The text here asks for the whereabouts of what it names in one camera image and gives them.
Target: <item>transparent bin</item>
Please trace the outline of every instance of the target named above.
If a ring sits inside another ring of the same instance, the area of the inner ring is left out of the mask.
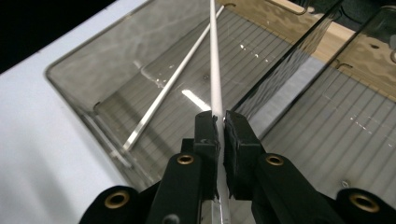
[[[225,109],[241,105],[260,85],[271,86],[261,91],[271,96],[315,50],[339,2],[327,1],[317,10],[310,2],[290,9],[272,0],[218,1],[225,6],[218,18]],[[182,138],[193,137],[195,115],[209,109],[207,36],[134,147],[121,150],[208,24],[207,0],[148,1],[47,71],[138,190],[161,179]]]
[[[395,18],[381,8],[262,138],[332,198],[359,188],[396,208]]]

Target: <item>gray slatted surface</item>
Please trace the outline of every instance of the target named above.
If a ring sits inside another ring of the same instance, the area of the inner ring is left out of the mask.
[[[114,142],[122,145],[128,138],[161,91],[163,81],[172,76],[207,24],[192,30],[95,107]],[[218,27],[223,106],[231,108],[291,45],[227,9],[219,16]],[[137,160],[153,181],[161,178],[170,156],[180,151],[181,139],[193,137],[194,117],[201,109],[182,91],[190,90],[210,105],[209,55],[207,37],[127,155]]]
[[[320,192],[346,180],[396,207],[396,106],[338,70],[327,69],[262,139]]]

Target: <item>dark background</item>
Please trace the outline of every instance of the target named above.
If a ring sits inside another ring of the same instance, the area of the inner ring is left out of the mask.
[[[0,74],[114,1],[0,0]],[[290,1],[300,5],[307,0]],[[396,5],[396,0],[344,0],[336,21],[356,31],[384,5]]]

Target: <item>white rod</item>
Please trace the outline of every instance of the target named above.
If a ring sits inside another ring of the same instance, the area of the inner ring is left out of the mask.
[[[219,16],[221,11],[224,9],[224,7],[221,7],[216,14],[216,18]],[[198,38],[198,40],[195,42],[195,44],[192,46],[190,49],[189,53],[186,55],[186,57],[183,59],[181,64],[178,66],[177,70],[175,73],[171,76],[171,78],[168,80],[166,83],[165,87],[163,90],[160,92],[160,94],[157,96],[155,101],[152,103],[148,111],[146,112],[145,116],[139,121],[137,124],[136,128],[134,131],[131,133],[129,138],[126,140],[125,144],[122,146],[122,149],[124,152],[131,150],[131,148],[134,146],[136,143],[137,139],[139,138],[140,134],[144,131],[146,126],[148,125],[149,121],[151,120],[152,116],[154,113],[157,111],[158,107],[160,107],[161,103],[163,102],[163,99],[165,98],[166,94],[171,90],[172,86],[176,82],[178,76],[181,74],[183,71],[184,67],[186,67],[187,63],[190,61],[192,55],[195,53],[195,51],[198,49],[198,47],[201,45],[202,41],[204,40],[205,36],[209,32],[210,24],[206,26],[205,30],[202,32],[201,36]]]
[[[218,180],[217,187],[219,193],[219,204],[217,202],[212,203],[212,220],[215,218],[214,215],[217,213],[219,206],[221,223],[229,224],[230,219],[230,207],[228,200],[228,187],[226,180],[224,162],[224,113],[221,101],[221,81],[220,81],[220,69],[219,69],[219,46],[218,46],[218,28],[216,24],[215,16],[215,0],[210,0],[210,98],[212,106],[212,116],[216,116],[216,126],[218,128],[220,153],[218,163]]]

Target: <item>white table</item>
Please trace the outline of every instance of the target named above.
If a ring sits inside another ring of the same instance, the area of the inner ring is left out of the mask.
[[[2,223],[78,223],[98,193],[125,185],[44,72],[144,2],[116,1],[0,76]]]

